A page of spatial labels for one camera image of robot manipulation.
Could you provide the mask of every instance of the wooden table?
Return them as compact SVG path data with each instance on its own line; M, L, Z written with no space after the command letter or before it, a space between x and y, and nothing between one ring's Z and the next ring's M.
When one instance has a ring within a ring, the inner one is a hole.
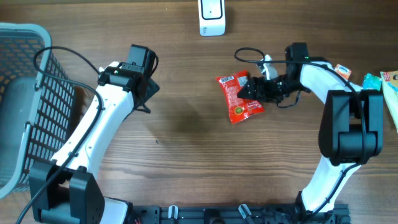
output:
M233 58L239 47L284 59L286 46L307 42L310 55L347 66L362 84L368 72L398 69L397 7L393 1L228 1L226 34L208 38L199 34L195 1L2 6L0 21L40 24L53 45L75 49L97 67L125 60L132 43L158 54L153 79L161 91L147 103L152 114L132 114L116 133L99 172L104 195L135 205L258 205L293 202L308 184L320 158L323 104L304 94L293 108L265 105L265 113L232 125L215 77L244 69L259 75L253 64ZM72 79L96 86L85 63L55 55ZM396 223L397 143L385 106L383 151L338 197L349 204L353 223ZM0 223L14 223L28 199L26 192L0 201ZM31 212L25 221L33 222Z

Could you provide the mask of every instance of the red snack bag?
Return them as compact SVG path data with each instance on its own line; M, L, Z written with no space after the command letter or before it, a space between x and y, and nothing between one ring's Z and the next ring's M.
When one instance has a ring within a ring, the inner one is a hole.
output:
M238 98L237 94L248 81L248 71L244 70L235 75L218 77L228 104L229 119L236 124L244 119L264 112L264 107L257 100L244 100Z

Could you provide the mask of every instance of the black cable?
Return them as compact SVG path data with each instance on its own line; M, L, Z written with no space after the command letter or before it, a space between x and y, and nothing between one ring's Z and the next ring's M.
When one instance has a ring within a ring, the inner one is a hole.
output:
M255 63L255 64L259 64L259 63L265 63L264 61L258 61L258 60L246 60L243 58L239 58L237 56L237 54L242 51L242 50L254 50L256 52L259 52L260 54L264 55L264 53L262 53L261 50L258 49L252 49L250 47L243 47L240 48L238 50L235 51L234 57L236 58L236 60L239 60L241 62L247 62L247 63ZM315 210L311 213L311 215L309 215L310 218L314 217L320 210L323 209L323 207L329 203L330 199L334 196L335 192L337 191L337 189L339 188L341 182L343 181L346 173L357 167L360 166L361 164L364 164L364 160L365 160L365 156L366 156L366 123L365 123L365 116L364 116L364 111L363 111L363 107L361 104L361 100L359 99L359 95L358 93L355 91L355 89L349 84L349 82L347 80L345 80L345 78L343 78L341 75L339 75L338 73L336 73L333 69L330 69L329 67L327 67L327 65L320 65L317 63L312 63L312 62L303 62L303 61L286 61L286 60L271 60L271 61L267 61L266 63L296 63L296 64L302 64L302 65L312 65L315 67L319 67L322 68L328 72L331 72L332 74L334 74L337 78L339 78L353 93L354 93L354 97L355 97L355 101L357 102L357 106L359 109L359 114L360 114L360 118L361 118L361 125L362 125L362 151L361 151L361 157L359 158L359 161L348 167L347 169L345 169L342 172L341 177L339 178L338 182L336 183L335 187L333 188L333 190L331 191L331 194L329 195L329 197L327 197L325 199L325 201Z
M287 105L287 106L279 106L279 103L276 103L276 106L277 106L278 108L280 108L280 109L285 109L285 108L290 108L291 106L295 106L295 105L299 102L300 94L301 94L301 90L298 91L297 96L296 96L296 100L294 101L293 104Z
M157 65L159 64L159 57L157 55L155 55L155 58L156 58L156 64L155 64L154 69L152 69L152 74L156 71Z
M102 111L102 107L103 107L103 102L102 102L102 98L101 95L92 87L84 84L84 83L80 83L80 82L76 82L73 80L67 80L61 77L56 77L50 73L47 73L43 70L40 69L40 67L37 65L37 57L44 51L46 50L50 50L50 49L62 49L62 50L66 50L69 51L77 56L79 56L81 59L83 59L85 62L87 62L87 64L90 65L91 68L93 68L95 70L95 72L97 74L100 74L100 72L94 67L94 65L88 60L86 59L84 56L82 56L81 54L79 54L78 52L66 48L66 47L59 47L59 46L52 46L52 47L45 47L41 50L39 50L33 57L33 65L35 67L35 69L37 71L39 71L40 73L42 73L43 75L56 79L56 80L61 80L63 82L67 82L67 83L71 83L73 85L78 85L81 86L83 88L88 89L89 91L91 91L92 93L94 93L95 97L97 97L98 99L98 107L97 107L97 112L95 114L94 120L91 122L90 126L87 128L86 132L84 133L83 137L79 140L79 142L77 143L76 147L72 150L72 152L69 154L68 158L65 160L65 162L63 162L63 164L57 169L57 171L55 171L50 178L46 181L46 183L41 186L41 188L39 189L39 191L32 197L32 199L29 201L29 203L25 206L25 208L23 209L23 211L21 212L21 214L19 215L16 223L20 224L21 221L23 220L23 218L25 217L26 213L28 212L28 210L30 209L30 207L33 205L33 203L38 199L38 197L43 193L43 191L57 178L57 176L61 173L62 170L64 170L64 168L66 168L67 164L72 160L73 157L75 157L75 154L77 153L77 151L79 150L80 146L83 144L83 142L85 141L85 139L87 138L87 136L89 135L90 131L93 129L95 123L97 122L98 118L100 117L101 111Z

